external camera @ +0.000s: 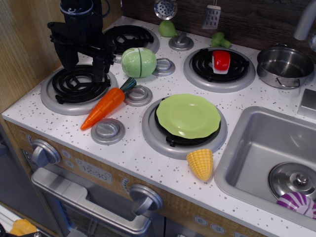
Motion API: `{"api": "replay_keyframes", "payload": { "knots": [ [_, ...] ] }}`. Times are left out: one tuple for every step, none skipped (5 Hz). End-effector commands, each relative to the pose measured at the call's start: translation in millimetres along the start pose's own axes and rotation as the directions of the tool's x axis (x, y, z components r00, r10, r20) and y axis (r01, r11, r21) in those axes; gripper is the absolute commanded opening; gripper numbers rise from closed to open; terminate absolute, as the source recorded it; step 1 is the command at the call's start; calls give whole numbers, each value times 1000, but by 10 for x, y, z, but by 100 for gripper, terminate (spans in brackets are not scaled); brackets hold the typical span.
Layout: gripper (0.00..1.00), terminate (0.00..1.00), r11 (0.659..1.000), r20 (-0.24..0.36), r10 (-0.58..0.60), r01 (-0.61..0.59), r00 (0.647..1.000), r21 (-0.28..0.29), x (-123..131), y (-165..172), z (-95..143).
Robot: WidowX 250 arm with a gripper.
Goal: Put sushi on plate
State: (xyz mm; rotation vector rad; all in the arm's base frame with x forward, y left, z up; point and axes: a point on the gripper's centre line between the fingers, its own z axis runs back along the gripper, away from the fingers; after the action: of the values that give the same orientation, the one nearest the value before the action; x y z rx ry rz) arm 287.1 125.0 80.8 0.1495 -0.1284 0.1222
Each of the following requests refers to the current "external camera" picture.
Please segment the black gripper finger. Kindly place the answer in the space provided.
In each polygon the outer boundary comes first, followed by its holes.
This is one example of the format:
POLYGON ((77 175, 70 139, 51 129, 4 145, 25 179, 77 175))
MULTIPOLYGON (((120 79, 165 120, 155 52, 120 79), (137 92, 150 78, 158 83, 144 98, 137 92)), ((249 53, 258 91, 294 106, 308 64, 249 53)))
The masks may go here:
POLYGON ((66 70, 72 70, 79 62, 78 52, 70 45, 54 44, 55 51, 66 70))
POLYGON ((93 74, 96 82, 101 82, 105 75, 108 73, 111 62, 108 58, 97 55, 93 58, 92 66, 93 66, 93 74))

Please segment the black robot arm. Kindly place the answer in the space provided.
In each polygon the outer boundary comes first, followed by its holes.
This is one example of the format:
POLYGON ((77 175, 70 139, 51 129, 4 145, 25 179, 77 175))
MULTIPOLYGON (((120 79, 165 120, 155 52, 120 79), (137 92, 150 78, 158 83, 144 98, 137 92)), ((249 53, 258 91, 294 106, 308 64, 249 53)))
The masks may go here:
POLYGON ((62 66, 69 72, 79 62, 78 54, 92 58, 93 75, 101 82, 114 63, 116 46, 102 32, 104 14, 100 0, 62 0, 59 4, 64 22, 49 22, 50 39, 62 66))

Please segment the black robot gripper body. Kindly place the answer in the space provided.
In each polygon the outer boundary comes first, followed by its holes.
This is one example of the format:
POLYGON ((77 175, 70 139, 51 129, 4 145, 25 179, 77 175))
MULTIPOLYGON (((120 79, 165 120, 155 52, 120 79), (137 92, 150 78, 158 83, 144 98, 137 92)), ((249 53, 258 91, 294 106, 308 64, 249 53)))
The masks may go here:
POLYGON ((70 45, 78 53, 96 57, 102 55, 109 59, 111 65, 115 61, 115 46, 103 35, 103 18, 106 13, 100 8, 62 8, 64 22, 49 22, 51 41, 55 44, 70 45))

